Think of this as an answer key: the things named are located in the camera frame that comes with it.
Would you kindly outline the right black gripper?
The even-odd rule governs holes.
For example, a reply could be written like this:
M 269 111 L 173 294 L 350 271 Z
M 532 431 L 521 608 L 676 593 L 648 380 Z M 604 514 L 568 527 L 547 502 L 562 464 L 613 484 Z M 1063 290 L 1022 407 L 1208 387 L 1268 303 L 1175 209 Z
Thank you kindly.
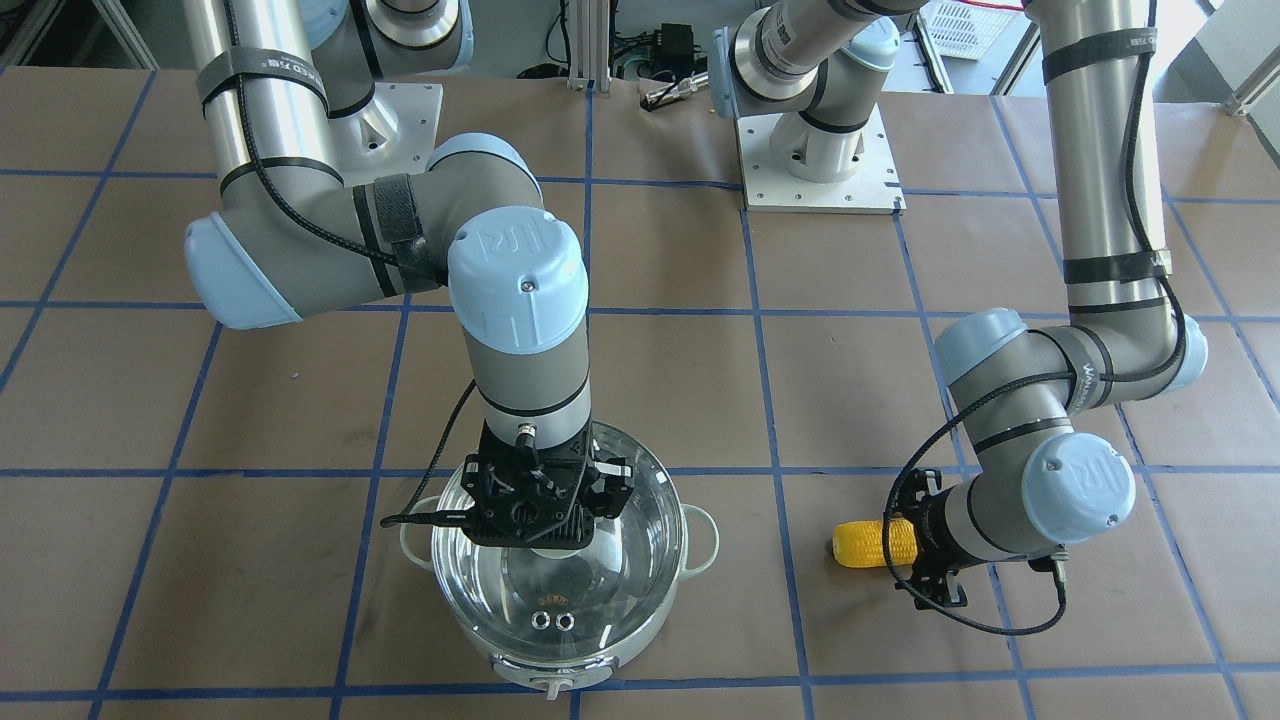
M 463 466 L 462 487 L 474 500 L 463 534 L 489 547 L 586 548 L 595 521 L 618 518 L 635 488 L 627 459 L 596 456 L 593 428 L 549 448 L 530 434 L 508 445 L 483 428 Z

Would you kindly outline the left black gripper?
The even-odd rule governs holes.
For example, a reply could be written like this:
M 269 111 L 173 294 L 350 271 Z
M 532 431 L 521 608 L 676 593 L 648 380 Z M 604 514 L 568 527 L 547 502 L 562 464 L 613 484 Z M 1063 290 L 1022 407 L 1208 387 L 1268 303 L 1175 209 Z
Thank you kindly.
M 964 588 L 957 583 L 957 570 L 966 566 L 969 555 L 959 548 L 945 520 L 947 491 L 942 488 L 942 474 L 932 468 L 916 468 L 908 473 L 895 512 L 910 524 L 910 538 L 915 541 L 916 556 L 911 561 L 911 575 L 895 583 L 897 589 L 913 588 L 924 598 L 915 600 L 918 610 L 934 603 L 943 609 L 963 609 L 968 605 Z

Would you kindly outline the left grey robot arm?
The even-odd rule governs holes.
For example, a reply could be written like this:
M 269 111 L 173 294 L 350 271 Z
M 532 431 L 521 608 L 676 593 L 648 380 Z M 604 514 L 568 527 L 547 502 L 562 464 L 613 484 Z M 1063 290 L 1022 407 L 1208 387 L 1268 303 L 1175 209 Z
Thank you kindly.
M 1106 439 L 1075 430 L 1093 407 L 1190 384 L 1207 343 L 1172 291 L 1155 149 L 1155 1 L 1028 1 L 1044 42 L 1070 320 L 1029 328 L 1007 307 L 955 322 L 934 342 L 980 464 L 943 488 L 916 451 L 895 479 L 877 548 L 919 609 L 955 618 L 956 574 L 1028 561 L 1066 597 L 1065 551 L 1124 521 L 1135 479 Z

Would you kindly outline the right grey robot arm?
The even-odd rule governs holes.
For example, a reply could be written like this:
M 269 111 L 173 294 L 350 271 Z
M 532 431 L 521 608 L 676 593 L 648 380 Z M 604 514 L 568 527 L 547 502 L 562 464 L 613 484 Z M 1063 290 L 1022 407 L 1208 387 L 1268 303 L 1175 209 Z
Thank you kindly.
M 223 208 L 192 222 L 186 263 L 233 329 L 448 288 L 485 423 L 462 486 L 474 505 L 387 525 L 474 543 L 586 548 L 635 482 L 593 441 L 588 272 L 535 174 L 490 135 L 433 138 L 420 86 L 463 65 L 463 1 L 187 1 Z

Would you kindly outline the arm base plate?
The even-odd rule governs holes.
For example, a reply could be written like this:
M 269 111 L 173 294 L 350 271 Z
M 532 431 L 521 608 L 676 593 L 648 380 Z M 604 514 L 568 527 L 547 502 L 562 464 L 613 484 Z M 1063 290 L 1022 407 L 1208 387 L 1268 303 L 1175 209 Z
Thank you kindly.
M 893 214 L 906 208 L 879 108 L 851 133 L 797 113 L 736 120 L 746 209 Z
M 369 184 L 376 178 L 417 174 L 436 146 L 444 88 L 439 83 L 374 85 L 369 102 L 328 122 L 335 168 L 343 184 Z

